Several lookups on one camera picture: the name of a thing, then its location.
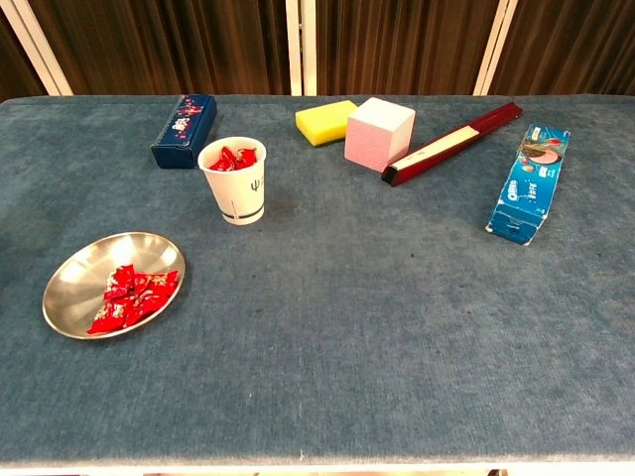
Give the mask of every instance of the metal plate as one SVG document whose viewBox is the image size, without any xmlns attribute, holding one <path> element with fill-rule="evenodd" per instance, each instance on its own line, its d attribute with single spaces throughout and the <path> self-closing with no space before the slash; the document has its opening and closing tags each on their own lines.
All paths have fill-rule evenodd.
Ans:
<svg viewBox="0 0 635 476">
<path fill-rule="evenodd" d="M 118 266 L 133 264 L 140 273 L 177 270 L 179 283 L 168 302 L 130 327 L 88 334 L 103 303 L 106 280 Z M 74 339 L 104 339 L 130 332 L 159 315 L 175 298 L 186 273 L 186 260 L 171 241 L 152 233 L 131 232 L 95 241 L 68 258 L 53 274 L 42 299 L 47 323 L 57 332 Z"/>
</svg>

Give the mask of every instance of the red candy wrapper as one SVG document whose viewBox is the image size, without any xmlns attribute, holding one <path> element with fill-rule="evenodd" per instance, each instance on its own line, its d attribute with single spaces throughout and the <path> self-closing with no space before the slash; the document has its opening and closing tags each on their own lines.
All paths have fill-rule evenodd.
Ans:
<svg viewBox="0 0 635 476">
<path fill-rule="evenodd" d="M 108 277 L 104 304 L 87 332 L 112 332 L 136 324 L 163 307 L 178 283 L 178 271 L 146 275 L 135 273 L 132 265 L 120 266 Z"/>
<path fill-rule="evenodd" d="M 223 147 L 220 158 L 210 169 L 221 172 L 240 171 L 253 166 L 256 162 L 256 149 L 239 149 L 236 156 L 228 147 Z"/>
</svg>

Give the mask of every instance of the dark blue box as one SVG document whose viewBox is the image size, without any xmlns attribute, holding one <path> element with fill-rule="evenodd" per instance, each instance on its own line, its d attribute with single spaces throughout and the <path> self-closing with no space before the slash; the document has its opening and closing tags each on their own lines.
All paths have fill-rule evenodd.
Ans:
<svg viewBox="0 0 635 476">
<path fill-rule="evenodd" d="M 208 94 L 179 98 L 172 116 L 150 146 L 162 169 L 193 169 L 216 117 L 216 101 Z"/>
</svg>

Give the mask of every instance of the brown curtain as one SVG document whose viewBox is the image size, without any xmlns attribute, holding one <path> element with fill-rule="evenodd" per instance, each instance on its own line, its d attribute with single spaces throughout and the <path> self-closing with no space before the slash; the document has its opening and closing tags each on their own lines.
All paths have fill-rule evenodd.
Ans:
<svg viewBox="0 0 635 476">
<path fill-rule="evenodd" d="M 0 20 L 0 102 L 47 94 L 2 10 Z"/>
<path fill-rule="evenodd" d="M 520 0 L 490 94 L 635 94 L 635 1 Z"/>
<path fill-rule="evenodd" d="M 318 94 L 471 94 L 498 0 L 317 1 Z"/>
<path fill-rule="evenodd" d="M 291 92 L 281 0 L 30 0 L 75 94 Z"/>
</svg>

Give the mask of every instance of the oreo box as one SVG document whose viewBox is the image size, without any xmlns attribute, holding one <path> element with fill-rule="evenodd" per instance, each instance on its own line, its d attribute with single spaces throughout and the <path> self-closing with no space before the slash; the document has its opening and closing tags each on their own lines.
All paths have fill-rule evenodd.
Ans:
<svg viewBox="0 0 635 476">
<path fill-rule="evenodd" d="M 161 134 L 150 146 L 157 165 L 162 169 L 193 169 L 215 117 L 213 96 L 181 96 Z"/>
<path fill-rule="evenodd" d="M 569 137 L 544 124 L 529 126 L 487 231 L 529 245 L 549 214 Z"/>
</svg>

